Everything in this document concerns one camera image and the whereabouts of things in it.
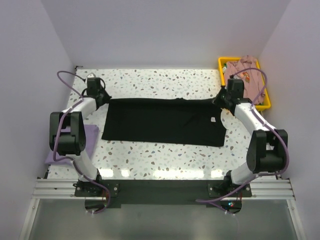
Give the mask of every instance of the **folded black garment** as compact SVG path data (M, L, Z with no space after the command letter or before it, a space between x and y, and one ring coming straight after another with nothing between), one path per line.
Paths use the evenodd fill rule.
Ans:
M221 147L221 111L212 99L111 98L102 139Z

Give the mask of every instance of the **pink clothing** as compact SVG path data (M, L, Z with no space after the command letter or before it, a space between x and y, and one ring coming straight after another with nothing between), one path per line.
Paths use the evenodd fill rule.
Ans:
M227 84L230 75L233 75L240 70L247 68L256 68L257 67L257 59L253 56L244 56L239 61L228 61L226 63L226 70L223 74L224 80ZM262 75L259 71L256 70L247 70L238 74L244 82L244 98L249 98L251 101L255 99L260 90L264 86L264 82L262 79ZM262 104L265 100L265 93L259 96L257 101L254 103L255 105Z

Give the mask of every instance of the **white wall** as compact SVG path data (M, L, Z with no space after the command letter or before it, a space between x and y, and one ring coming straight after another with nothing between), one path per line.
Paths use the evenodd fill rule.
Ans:
M73 66L40 0L2 1L0 33L0 239L15 240L45 172L50 113L67 102L56 72Z
M320 237L319 10L319 0L292 0L259 58L273 104L266 118L288 131L286 176L310 240Z
M258 56L290 0L42 0L87 68L212 68Z

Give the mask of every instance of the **terrazzo tabletop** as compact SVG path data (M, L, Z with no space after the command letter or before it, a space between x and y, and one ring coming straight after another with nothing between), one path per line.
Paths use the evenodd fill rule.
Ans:
M210 69L78 69L85 78L94 73L106 83L112 98L208 99L221 88L220 75ZM80 93L86 84L75 79ZM77 101L71 93L68 107ZM198 146L159 142L102 140L108 104L84 120L99 127L92 163L103 179L223 179L224 174L246 161L251 136L243 124L227 110L221 120L226 128L224 146ZM77 179L72 166L51 165L48 179Z

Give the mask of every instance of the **yellow plastic bin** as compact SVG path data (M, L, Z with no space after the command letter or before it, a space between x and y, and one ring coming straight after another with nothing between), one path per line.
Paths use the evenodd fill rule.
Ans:
M219 57L218 59L218 64L219 64L219 72L220 72L220 77L221 77L221 83L223 86L226 85L226 80L224 78L224 73L222 72L222 68L224 67L224 65L229 62L229 61L239 61L241 59L241 57L229 57L229 56L222 56L222 57ZM260 69L260 66L259 66L259 62L256 61L256 67L258 69ZM265 78L264 76L262 75L262 79L263 79L263 84L265 83ZM264 89L264 102L263 102L263 105L255 105L255 108L258 110L258 111L263 111L265 109L269 109L271 108L271 102L270 102L270 99L269 99L269 95L268 95L268 91L267 91L267 88Z

